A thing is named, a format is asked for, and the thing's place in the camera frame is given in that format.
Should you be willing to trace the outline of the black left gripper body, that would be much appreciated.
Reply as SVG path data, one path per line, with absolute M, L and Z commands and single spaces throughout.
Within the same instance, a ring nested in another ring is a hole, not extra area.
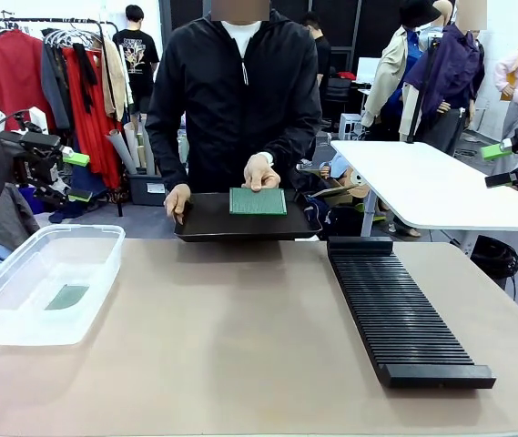
M 41 194 L 65 194 L 66 183 L 59 177 L 63 163 L 60 137 L 27 131 L 1 132 L 7 157 L 7 182 L 31 185 Z

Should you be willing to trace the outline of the person's right hand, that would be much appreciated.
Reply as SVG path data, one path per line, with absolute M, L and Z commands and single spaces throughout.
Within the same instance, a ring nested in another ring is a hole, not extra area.
M 182 183 L 173 187 L 167 194 L 164 203 L 167 216 L 182 225 L 190 197 L 191 190 L 188 184 Z

